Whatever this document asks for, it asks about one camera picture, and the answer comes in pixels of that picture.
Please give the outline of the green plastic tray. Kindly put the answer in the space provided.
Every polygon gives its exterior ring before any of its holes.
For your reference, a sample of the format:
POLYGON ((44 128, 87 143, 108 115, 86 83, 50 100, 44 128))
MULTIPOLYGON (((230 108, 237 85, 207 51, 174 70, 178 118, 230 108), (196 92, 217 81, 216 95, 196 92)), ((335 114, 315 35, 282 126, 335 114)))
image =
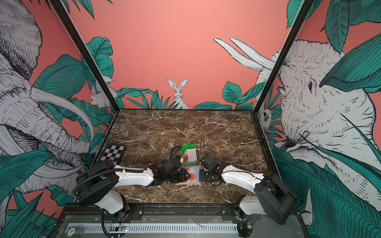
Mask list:
POLYGON ((181 162, 184 165, 192 165, 197 163, 196 146, 194 144, 182 146, 181 162))

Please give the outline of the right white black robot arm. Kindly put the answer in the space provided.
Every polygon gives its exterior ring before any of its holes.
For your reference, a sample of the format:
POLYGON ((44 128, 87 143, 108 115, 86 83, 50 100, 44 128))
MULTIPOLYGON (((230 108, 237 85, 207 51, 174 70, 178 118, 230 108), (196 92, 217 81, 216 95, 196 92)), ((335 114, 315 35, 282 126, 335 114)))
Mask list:
POLYGON ((203 166, 199 173, 201 182, 233 184, 254 194, 240 197, 233 205, 232 213, 239 220, 266 215, 275 223, 284 225, 296 206, 296 195, 274 172, 248 172, 219 163, 210 155, 205 155, 200 162, 203 166))

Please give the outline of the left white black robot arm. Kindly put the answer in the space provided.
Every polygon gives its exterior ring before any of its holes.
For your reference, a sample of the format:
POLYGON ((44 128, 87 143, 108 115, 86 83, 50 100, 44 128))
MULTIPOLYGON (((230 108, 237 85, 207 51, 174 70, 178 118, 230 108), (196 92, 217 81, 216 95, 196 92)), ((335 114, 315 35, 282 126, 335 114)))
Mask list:
POLYGON ((130 215, 131 209, 125 196, 113 190, 115 187, 152 187, 164 182, 177 184, 186 182, 189 178, 191 175, 181 167, 177 158, 157 165, 149 164, 144 169, 121 167, 111 160, 105 160, 76 178, 72 196, 78 200, 80 206, 96 205, 122 220, 130 215))

